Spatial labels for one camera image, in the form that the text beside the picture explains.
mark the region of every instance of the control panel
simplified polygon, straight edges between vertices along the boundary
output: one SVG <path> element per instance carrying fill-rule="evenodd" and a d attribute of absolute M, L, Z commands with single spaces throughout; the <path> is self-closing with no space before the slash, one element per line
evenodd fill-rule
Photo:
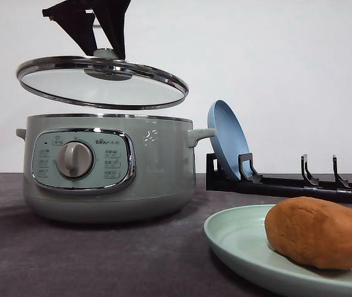
<path fill-rule="evenodd" d="M 132 141 L 122 132 L 59 129 L 37 137 L 32 175 L 48 187 L 105 189 L 131 179 L 134 164 Z"/>

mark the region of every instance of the bread roll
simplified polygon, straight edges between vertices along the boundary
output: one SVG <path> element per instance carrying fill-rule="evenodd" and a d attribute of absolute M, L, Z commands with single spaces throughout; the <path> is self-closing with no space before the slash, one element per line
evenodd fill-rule
<path fill-rule="evenodd" d="M 352 209 L 297 197 L 269 210 L 265 230 L 272 247 L 294 261 L 320 269 L 352 268 Z"/>

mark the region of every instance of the black dish rack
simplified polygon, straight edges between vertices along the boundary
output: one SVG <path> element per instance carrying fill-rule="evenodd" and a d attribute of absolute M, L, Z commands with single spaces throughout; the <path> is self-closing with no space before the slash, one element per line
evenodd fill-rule
<path fill-rule="evenodd" d="M 214 153 L 206 156 L 206 190 L 238 192 L 243 194 L 255 194 L 264 196 L 298 197 L 309 196 L 339 203 L 352 203 L 352 183 L 343 179 L 338 174 L 337 157 L 333 155 L 334 181 L 321 181 L 314 178 L 307 168 L 307 155 L 301 156 L 302 179 L 273 178 L 258 174 L 253 167 L 252 153 L 239 155 L 240 181 L 230 180 L 219 162 L 215 170 L 214 161 L 217 158 Z M 247 176 L 243 171 L 243 162 L 248 161 L 252 176 Z"/>

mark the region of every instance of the plate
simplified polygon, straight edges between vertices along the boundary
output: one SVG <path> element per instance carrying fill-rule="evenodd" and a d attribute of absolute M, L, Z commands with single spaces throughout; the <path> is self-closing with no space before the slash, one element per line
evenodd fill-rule
<path fill-rule="evenodd" d="M 240 181 L 238 157 L 250 150 L 237 117 L 223 100 L 216 101 L 210 107 L 207 127 L 217 130 L 216 136 L 211 137 L 210 142 L 224 172 L 230 179 Z M 252 176 L 248 161 L 243 162 L 243 171 L 247 176 Z"/>
<path fill-rule="evenodd" d="M 273 251 L 264 220 L 273 205 L 250 205 L 215 213 L 204 231 L 214 253 L 237 274 L 284 296 L 352 296 L 352 269 L 298 265 Z"/>

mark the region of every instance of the white wall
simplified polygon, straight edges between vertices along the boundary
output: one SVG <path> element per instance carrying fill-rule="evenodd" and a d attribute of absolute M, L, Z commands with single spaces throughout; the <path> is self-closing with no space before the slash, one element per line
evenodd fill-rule
<path fill-rule="evenodd" d="M 15 128 L 27 116 L 103 112 L 34 96 L 15 78 L 28 59 L 83 54 L 41 16 L 57 2 L 0 0 L 0 172 L 22 171 Z M 308 153 L 313 173 L 329 173 L 335 153 L 340 172 L 352 173 L 352 0 L 132 0 L 125 35 L 128 60 L 170 71 L 190 87 L 179 106 L 136 113 L 206 127 L 210 105 L 222 99 L 237 114 L 258 171 L 298 172 Z M 199 143 L 197 172 L 211 151 L 208 140 Z"/>

